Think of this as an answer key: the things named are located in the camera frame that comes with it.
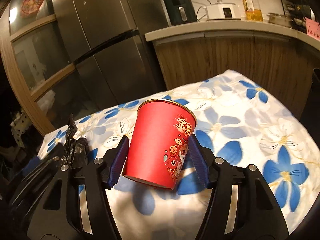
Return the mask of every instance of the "rice cooker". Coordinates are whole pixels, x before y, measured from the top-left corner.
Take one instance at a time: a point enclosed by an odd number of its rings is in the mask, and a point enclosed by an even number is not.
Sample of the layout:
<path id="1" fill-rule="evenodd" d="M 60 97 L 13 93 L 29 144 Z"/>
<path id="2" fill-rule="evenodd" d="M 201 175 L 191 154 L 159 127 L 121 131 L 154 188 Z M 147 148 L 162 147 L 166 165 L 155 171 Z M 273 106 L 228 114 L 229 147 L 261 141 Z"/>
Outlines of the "rice cooker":
<path id="1" fill-rule="evenodd" d="M 235 3 L 224 3 L 218 0 L 217 3 L 205 7 L 208 20 L 222 20 L 222 19 L 239 19 L 239 7 Z"/>

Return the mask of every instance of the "chinese characters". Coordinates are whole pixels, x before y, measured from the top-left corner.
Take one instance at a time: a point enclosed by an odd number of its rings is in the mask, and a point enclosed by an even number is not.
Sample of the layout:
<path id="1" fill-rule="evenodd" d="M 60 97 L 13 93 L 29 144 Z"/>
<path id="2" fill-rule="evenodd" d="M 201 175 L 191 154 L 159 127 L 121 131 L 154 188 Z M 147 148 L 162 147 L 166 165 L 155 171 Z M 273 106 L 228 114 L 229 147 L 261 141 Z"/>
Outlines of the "chinese characters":
<path id="1" fill-rule="evenodd" d="M 178 131 L 181 131 L 190 136 L 192 133 L 192 125 L 190 123 L 187 123 L 184 117 L 178 118 L 177 121 L 178 123 L 176 124 L 176 128 L 178 129 Z"/>

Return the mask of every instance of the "blue gripper pad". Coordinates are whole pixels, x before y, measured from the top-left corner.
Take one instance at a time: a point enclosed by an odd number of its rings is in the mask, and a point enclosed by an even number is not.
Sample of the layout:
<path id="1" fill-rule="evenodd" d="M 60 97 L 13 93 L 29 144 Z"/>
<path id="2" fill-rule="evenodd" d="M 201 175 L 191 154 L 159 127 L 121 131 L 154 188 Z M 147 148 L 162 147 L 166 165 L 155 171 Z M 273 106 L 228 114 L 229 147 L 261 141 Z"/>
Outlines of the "blue gripper pad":
<path id="1" fill-rule="evenodd" d="M 198 139 L 194 134 L 191 134 L 188 142 L 188 152 L 191 156 L 193 164 L 196 168 L 200 182 L 206 187 L 209 187 L 209 165 L 206 163 L 203 156 L 203 151 Z"/>
<path id="2" fill-rule="evenodd" d="M 116 149 L 117 154 L 110 167 L 110 176 L 108 180 L 108 186 L 110 188 L 113 188 L 113 186 L 118 183 L 125 159 L 127 158 L 129 151 L 129 139 L 127 136 L 122 137 Z"/>

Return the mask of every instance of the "pink paper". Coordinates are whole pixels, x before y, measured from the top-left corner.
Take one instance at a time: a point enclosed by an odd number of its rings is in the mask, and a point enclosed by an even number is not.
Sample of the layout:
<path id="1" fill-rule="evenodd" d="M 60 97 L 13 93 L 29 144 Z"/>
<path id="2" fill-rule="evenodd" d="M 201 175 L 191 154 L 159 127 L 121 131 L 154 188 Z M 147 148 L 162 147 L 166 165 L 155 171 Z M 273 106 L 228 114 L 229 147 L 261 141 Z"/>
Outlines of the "pink paper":
<path id="1" fill-rule="evenodd" d="M 308 18 L 306 18 L 306 24 L 307 34 L 317 40 L 320 40 L 320 24 Z"/>

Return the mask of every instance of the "refrigerator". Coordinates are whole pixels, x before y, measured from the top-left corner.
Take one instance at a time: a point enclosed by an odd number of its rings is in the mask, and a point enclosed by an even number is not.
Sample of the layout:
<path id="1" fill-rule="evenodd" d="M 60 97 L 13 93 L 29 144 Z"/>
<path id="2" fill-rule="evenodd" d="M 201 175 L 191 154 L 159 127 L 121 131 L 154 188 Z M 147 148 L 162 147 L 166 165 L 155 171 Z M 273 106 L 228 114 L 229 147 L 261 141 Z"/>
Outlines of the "refrigerator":
<path id="1" fill-rule="evenodd" d="M 168 26 L 160 0 L 52 0 L 64 46 L 100 110 L 166 90 L 144 34 Z"/>

